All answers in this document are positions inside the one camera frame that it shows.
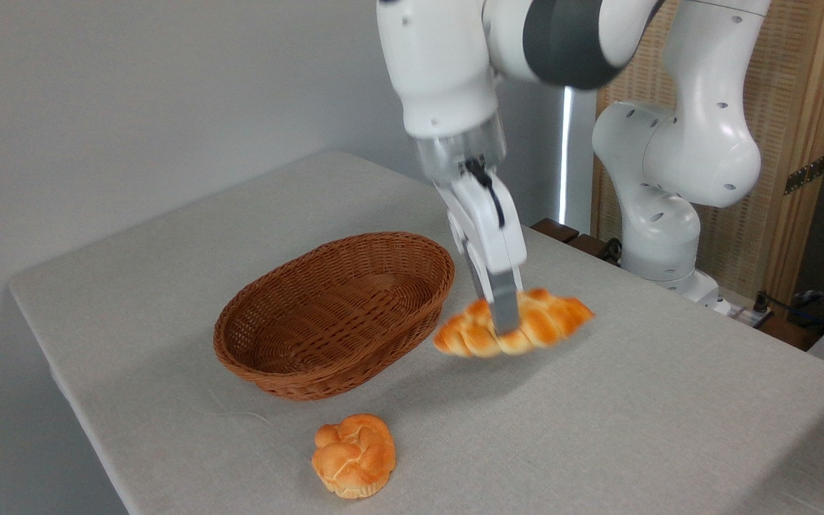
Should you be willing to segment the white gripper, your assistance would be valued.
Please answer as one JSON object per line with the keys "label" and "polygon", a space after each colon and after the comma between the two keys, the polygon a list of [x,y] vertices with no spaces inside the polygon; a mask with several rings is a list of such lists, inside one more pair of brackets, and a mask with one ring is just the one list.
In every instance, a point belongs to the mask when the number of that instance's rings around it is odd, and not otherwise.
{"label": "white gripper", "polygon": [[[519,268],[526,246],[516,205],[495,172],[491,184],[481,185],[464,172],[455,182],[434,182],[448,210],[448,221],[458,251],[464,255],[479,298],[489,303],[495,333],[508,335],[520,326]],[[485,293],[483,281],[488,281]]]}

